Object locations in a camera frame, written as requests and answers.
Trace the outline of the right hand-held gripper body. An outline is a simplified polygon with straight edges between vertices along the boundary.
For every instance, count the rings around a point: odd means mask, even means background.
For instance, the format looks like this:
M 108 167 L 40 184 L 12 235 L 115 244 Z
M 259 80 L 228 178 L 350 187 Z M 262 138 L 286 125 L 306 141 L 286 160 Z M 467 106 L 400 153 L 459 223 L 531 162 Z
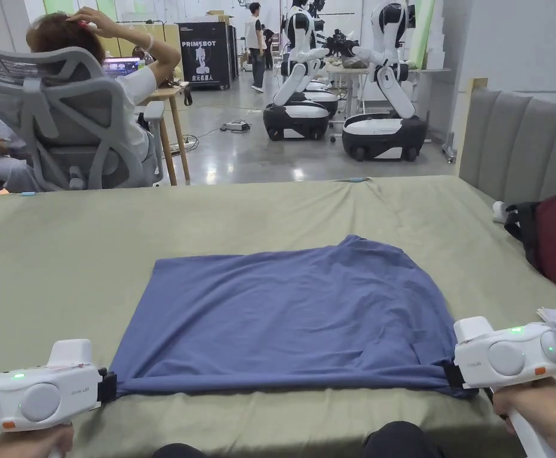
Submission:
M 453 388 L 496 392 L 556 376 L 556 327 L 546 323 L 493 330 L 481 316 L 454 324 L 455 355 L 443 365 Z

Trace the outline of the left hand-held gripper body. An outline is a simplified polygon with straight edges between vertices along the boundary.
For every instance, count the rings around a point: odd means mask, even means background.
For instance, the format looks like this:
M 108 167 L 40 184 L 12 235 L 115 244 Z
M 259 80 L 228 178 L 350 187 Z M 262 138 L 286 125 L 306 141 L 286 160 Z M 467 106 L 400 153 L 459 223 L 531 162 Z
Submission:
M 0 373 L 0 433 L 68 424 L 116 395 L 117 375 L 92 363 L 90 340 L 56 341 L 45 365 Z

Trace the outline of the person's left hand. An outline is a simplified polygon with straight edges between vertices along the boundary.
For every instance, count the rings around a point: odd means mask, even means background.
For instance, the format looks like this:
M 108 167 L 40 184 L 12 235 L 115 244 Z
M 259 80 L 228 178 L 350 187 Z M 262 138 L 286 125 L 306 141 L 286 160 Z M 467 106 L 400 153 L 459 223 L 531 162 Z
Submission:
M 56 451 L 65 457 L 73 447 L 74 427 L 57 425 L 48 429 L 0 435 L 0 457 L 49 457 Z

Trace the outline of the person's right hand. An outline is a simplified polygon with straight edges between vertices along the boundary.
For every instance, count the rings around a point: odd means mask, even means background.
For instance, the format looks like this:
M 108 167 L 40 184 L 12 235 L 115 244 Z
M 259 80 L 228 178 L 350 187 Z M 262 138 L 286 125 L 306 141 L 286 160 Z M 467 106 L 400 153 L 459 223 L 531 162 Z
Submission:
M 493 393 L 493 411 L 515 433 L 509 412 L 519 412 L 535 429 L 547 430 L 556 422 L 556 380 L 552 377 L 504 387 Z

